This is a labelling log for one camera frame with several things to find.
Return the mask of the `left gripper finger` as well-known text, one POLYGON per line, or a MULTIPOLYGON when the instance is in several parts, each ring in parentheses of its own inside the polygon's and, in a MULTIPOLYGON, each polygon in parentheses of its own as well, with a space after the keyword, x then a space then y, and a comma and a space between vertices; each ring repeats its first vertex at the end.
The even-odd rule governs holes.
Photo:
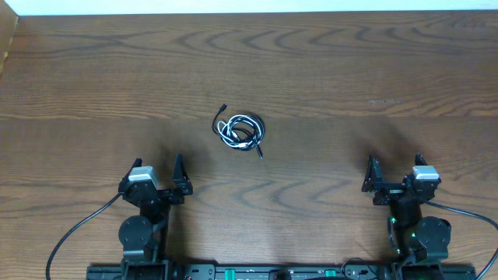
POLYGON ((176 156, 172 180, 182 191, 191 191, 191 181, 184 167, 183 156, 181 154, 177 154, 176 156))
POLYGON ((132 170, 136 167, 141 167, 142 166, 142 159, 141 158, 136 158, 135 161, 132 164, 132 167, 129 169, 129 171, 125 174, 124 179, 127 180, 130 173, 132 170))

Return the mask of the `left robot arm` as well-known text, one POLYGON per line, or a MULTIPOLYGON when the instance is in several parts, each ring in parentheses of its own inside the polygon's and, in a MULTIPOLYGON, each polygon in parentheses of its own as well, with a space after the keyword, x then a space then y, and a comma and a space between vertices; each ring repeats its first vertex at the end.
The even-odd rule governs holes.
POLYGON ((183 204, 184 198, 193 194, 181 154, 176 155, 172 181, 175 187, 159 189, 154 169, 144 166, 140 158, 121 179, 118 193, 139 209, 138 215, 123 221, 118 232, 123 246, 123 279, 179 279, 184 276, 162 252, 170 208, 183 204))

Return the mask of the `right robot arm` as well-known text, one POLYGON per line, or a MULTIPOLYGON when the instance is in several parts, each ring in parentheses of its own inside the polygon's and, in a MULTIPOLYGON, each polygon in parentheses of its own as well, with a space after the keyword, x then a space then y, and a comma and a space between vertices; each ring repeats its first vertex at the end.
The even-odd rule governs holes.
POLYGON ((448 258, 451 224, 423 216, 421 204, 435 197, 441 183, 436 169, 422 155, 415 157, 402 182, 383 179, 380 161, 370 156, 361 191, 373 194, 373 204, 388 206, 388 233, 398 259, 382 269, 382 279, 443 279, 441 261, 448 258))

